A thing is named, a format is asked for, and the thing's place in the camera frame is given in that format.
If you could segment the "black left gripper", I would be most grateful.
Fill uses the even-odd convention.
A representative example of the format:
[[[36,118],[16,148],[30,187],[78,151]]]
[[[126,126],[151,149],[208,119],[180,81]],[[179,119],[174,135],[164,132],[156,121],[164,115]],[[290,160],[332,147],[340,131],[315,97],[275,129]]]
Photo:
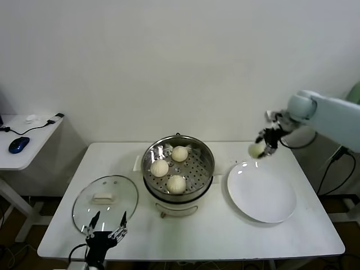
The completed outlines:
[[[96,231],[95,226],[99,220],[100,211],[98,211],[91,219],[89,225],[84,227],[84,234],[86,236],[93,236],[86,239],[89,251],[86,255],[85,261],[87,263],[103,263],[105,261],[106,253],[109,249],[115,247],[117,242],[120,242],[127,234],[127,211],[124,212],[119,227],[111,231]]]

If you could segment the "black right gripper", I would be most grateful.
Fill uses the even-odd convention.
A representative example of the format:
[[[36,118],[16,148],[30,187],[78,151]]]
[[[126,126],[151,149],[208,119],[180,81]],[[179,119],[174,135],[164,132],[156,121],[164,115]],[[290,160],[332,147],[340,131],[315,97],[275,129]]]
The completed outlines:
[[[263,154],[264,156],[271,156],[276,152],[278,142],[282,137],[283,130],[281,128],[265,128],[258,133],[255,143],[265,140],[266,145]]]

